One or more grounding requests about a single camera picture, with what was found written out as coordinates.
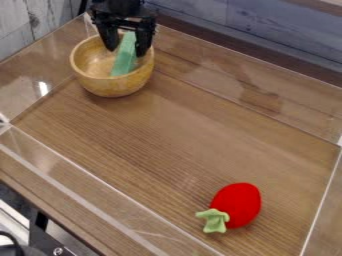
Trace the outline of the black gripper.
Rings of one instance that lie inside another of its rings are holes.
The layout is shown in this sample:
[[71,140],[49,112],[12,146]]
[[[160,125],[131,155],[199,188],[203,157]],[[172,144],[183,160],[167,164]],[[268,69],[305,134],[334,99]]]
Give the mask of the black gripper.
[[155,35],[156,14],[144,6],[144,0],[92,0],[89,16],[109,51],[120,43],[117,29],[127,29],[135,31],[136,56],[146,55]]

